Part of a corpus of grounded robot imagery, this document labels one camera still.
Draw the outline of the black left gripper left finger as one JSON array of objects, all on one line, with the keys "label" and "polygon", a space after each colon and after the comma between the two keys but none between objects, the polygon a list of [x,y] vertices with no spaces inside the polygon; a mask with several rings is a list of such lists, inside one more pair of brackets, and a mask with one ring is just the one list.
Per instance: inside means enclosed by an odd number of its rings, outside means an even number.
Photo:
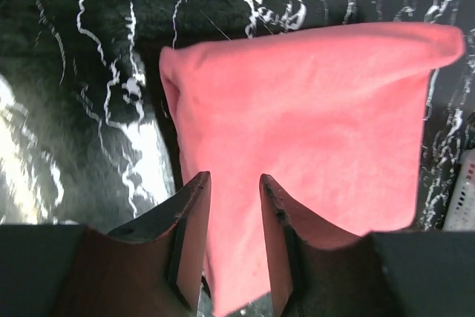
[{"label": "black left gripper left finger", "polygon": [[107,234],[86,225],[1,227],[3,316],[194,316],[211,176]]}]

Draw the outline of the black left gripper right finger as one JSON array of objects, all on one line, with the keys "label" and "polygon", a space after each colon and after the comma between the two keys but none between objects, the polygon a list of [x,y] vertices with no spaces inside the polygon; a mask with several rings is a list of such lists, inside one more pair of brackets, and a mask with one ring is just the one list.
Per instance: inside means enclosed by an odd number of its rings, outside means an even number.
[{"label": "black left gripper right finger", "polygon": [[472,232],[359,237],[260,178],[276,316],[472,316]]}]

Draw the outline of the salmon pink t shirt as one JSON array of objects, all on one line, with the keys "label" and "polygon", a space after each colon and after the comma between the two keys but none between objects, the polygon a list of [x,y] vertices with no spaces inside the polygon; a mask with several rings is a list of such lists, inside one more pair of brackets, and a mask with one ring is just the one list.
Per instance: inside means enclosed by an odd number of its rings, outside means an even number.
[{"label": "salmon pink t shirt", "polygon": [[418,22],[161,50],[183,180],[212,179],[204,269],[216,316],[269,292],[262,174],[355,235],[413,222],[430,75],[464,53],[459,28]]}]

